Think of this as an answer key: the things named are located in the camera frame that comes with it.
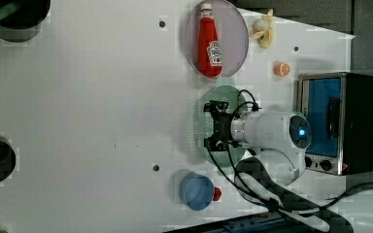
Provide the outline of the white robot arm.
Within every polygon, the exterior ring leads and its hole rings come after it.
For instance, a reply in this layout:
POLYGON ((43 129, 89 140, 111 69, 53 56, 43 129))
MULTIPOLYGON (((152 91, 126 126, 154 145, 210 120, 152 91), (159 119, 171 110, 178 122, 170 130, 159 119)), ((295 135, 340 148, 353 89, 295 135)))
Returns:
POLYGON ((212 160, 224 151, 233 170, 229 182, 248 201, 256 201, 280 215, 302 233, 373 233, 373 183, 353 186, 341 195, 319 201, 308 199, 290 185, 306 169, 311 128, 297 112, 234 111, 223 101, 210 100, 203 112, 213 120, 204 139, 212 160))

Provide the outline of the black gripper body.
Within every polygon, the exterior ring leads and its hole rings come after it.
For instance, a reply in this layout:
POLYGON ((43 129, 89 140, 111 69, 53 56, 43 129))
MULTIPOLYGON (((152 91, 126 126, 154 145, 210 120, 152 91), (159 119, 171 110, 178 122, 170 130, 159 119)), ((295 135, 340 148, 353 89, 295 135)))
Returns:
POLYGON ((215 142, 229 141, 231 139, 230 127, 233 114, 214 111, 211 116, 213 118, 213 135, 211 139, 215 142))

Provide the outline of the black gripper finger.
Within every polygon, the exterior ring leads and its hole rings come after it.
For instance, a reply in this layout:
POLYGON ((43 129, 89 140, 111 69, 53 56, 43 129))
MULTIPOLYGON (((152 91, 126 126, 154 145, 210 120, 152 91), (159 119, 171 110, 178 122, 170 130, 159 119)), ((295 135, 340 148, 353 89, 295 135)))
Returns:
POLYGON ((216 139, 209 137, 204 139, 204 147, 209 151, 227 151, 230 141, 230 138, 216 139))
POLYGON ((225 101, 210 100, 204 104, 203 111, 208 113, 221 114, 226 113, 229 103, 225 101))

